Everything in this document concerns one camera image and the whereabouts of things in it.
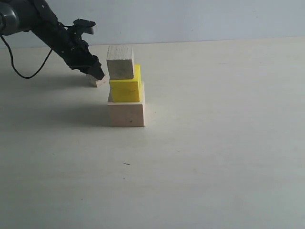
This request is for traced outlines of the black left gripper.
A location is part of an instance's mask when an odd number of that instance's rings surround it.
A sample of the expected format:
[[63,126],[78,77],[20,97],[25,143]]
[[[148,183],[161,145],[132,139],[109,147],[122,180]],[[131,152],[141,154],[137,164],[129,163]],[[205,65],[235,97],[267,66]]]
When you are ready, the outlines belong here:
[[72,26],[58,23],[48,26],[49,46],[65,61],[71,69],[87,71],[96,80],[104,78],[104,72],[99,58],[89,51],[89,45],[82,39],[82,34]]

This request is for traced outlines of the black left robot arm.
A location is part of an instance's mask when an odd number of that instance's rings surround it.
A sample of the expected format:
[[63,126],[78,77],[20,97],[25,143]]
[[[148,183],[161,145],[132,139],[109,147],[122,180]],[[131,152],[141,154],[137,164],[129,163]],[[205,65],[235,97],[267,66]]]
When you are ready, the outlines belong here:
[[82,34],[93,34],[94,21],[77,19],[72,26],[62,24],[44,0],[2,0],[0,38],[31,31],[72,70],[102,80],[105,76],[99,58],[89,51]]

